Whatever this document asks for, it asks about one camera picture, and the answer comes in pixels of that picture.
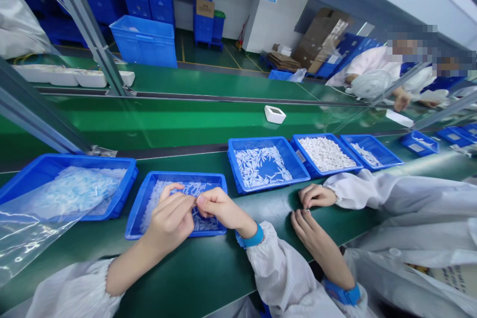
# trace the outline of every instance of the metal frame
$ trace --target metal frame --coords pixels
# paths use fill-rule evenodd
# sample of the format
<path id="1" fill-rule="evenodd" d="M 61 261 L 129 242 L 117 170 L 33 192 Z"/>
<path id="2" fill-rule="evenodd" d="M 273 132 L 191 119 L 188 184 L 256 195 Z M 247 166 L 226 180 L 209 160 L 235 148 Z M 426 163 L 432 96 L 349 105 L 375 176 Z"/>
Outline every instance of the metal frame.
<path id="1" fill-rule="evenodd" d="M 1 57 L 0 78 L 0 114 L 62 154 L 93 153 L 78 129 Z"/>
<path id="2" fill-rule="evenodd" d="M 386 89 L 383 94 L 377 96 L 372 100 L 369 104 L 370 107 L 376 106 L 380 103 L 383 99 L 388 98 L 397 88 L 401 87 L 404 83 L 406 83 L 411 77 L 413 77 L 416 73 L 418 73 L 421 69 L 427 67 L 430 62 L 422 62 L 411 68 L 407 71 L 404 75 L 402 75 L 396 82 L 393 83 L 391 87 Z"/>
<path id="3" fill-rule="evenodd" d="M 114 63 L 112 55 L 107 51 L 107 44 L 104 40 L 98 23 L 89 7 L 87 0 L 63 0 L 78 26 L 81 35 L 88 44 L 94 60 L 101 67 L 109 83 L 109 95 L 127 96 L 132 95 L 130 89 L 123 83 L 119 71 Z"/>
<path id="4" fill-rule="evenodd" d="M 429 127 L 433 123 L 440 121 L 451 114 L 457 113 L 462 109 L 468 108 L 471 104 L 477 102 L 477 92 L 471 93 L 464 98 L 459 99 L 457 102 L 451 104 L 446 109 L 441 110 L 427 118 L 421 119 L 414 123 L 414 125 L 410 128 L 411 130 L 421 130 L 423 128 Z"/>

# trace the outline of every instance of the hand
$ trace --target hand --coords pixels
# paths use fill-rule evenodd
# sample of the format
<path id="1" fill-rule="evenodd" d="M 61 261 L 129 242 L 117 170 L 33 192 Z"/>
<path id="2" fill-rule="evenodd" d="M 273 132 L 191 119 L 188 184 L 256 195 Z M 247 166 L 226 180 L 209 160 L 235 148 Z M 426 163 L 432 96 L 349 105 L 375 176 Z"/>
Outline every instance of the hand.
<path id="1" fill-rule="evenodd" d="M 153 210 L 151 224 L 140 240 L 150 249 L 156 248 L 159 256 L 174 251 L 194 230 L 192 208 L 195 197 L 181 192 L 170 194 L 171 190 L 181 190 L 184 185 L 173 183 L 164 188 L 159 204 Z"/>
<path id="2" fill-rule="evenodd" d="M 292 211 L 295 232 L 322 268 L 326 278 L 349 291 L 356 286 L 343 255 L 330 236 L 321 228 L 308 210 Z"/>
<path id="3" fill-rule="evenodd" d="M 217 216 L 228 229 L 235 229 L 244 239 L 253 237 L 258 230 L 257 223 L 221 189 L 203 192 L 197 198 L 197 208 L 203 217 Z"/>
<path id="4" fill-rule="evenodd" d="M 435 108 L 439 105 L 439 103 L 431 102 L 431 101 L 420 100 L 418 102 L 419 102 L 419 104 L 423 105 L 424 107 L 429 107 L 429 108 Z"/>
<path id="5" fill-rule="evenodd" d="M 411 97 L 407 93 L 398 94 L 394 99 L 394 109 L 396 112 L 405 110 L 411 103 Z"/>
<path id="6" fill-rule="evenodd" d="M 321 185 L 310 184 L 298 193 L 304 209 L 313 206 L 331 206 L 336 204 L 338 197 L 333 190 Z"/>

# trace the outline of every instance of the clear plastic bag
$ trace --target clear plastic bag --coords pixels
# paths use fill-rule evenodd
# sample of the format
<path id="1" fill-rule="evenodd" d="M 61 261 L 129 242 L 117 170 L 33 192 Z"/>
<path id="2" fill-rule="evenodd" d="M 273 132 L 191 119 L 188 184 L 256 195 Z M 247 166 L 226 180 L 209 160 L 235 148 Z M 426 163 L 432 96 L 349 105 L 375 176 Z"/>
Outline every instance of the clear plastic bag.
<path id="1" fill-rule="evenodd" d="M 388 71 L 375 70 L 356 77 L 346 93 L 354 94 L 360 98 L 376 98 L 392 84 L 392 78 Z"/>
<path id="2" fill-rule="evenodd" d="M 53 181 L 0 205 L 0 287 L 103 200 L 120 180 L 69 167 Z"/>
<path id="3" fill-rule="evenodd" d="M 307 74 L 307 69 L 299 69 L 288 79 L 289 82 L 301 82 Z"/>

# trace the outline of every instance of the label sticker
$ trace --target label sticker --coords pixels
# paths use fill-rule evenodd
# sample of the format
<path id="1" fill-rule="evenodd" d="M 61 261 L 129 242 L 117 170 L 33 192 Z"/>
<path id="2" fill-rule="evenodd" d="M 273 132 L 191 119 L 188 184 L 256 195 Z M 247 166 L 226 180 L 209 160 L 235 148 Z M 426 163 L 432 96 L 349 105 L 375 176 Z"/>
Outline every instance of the label sticker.
<path id="1" fill-rule="evenodd" d="M 297 151 L 297 155 L 298 157 L 300 158 L 300 160 L 302 162 L 306 162 L 307 160 L 305 159 L 305 157 L 303 156 L 302 152 L 301 151 Z"/>
<path id="2" fill-rule="evenodd" d="M 421 151 L 424 150 L 424 148 L 421 147 L 421 146 L 418 145 L 418 144 L 411 144 L 409 147 L 410 147 L 412 150 L 414 150 L 415 152 L 421 152 Z"/>

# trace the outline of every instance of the green floor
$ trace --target green floor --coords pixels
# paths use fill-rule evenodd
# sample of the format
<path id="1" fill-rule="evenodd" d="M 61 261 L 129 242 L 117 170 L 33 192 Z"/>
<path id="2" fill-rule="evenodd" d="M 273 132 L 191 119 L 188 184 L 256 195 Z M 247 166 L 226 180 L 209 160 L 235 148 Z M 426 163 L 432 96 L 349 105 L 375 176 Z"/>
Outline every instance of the green floor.
<path id="1" fill-rule="evenodd" d="M 194 33 L 192 31 L 175 30 L 175 55 L 177 62 L 191 63 L 197 65 L 230 68 L 236 70 L 247 70 L 255 72 L 270 72 L 270 69 L 260 62 L 260 55 L 256 53 L 245 53 L 235 46 L 236 40 L 223 38 L 224 48 L 208 48 L 206 44 L 195 45 Z M 110 46 L 111 52 L 119 53 L 116 43 Z"/>

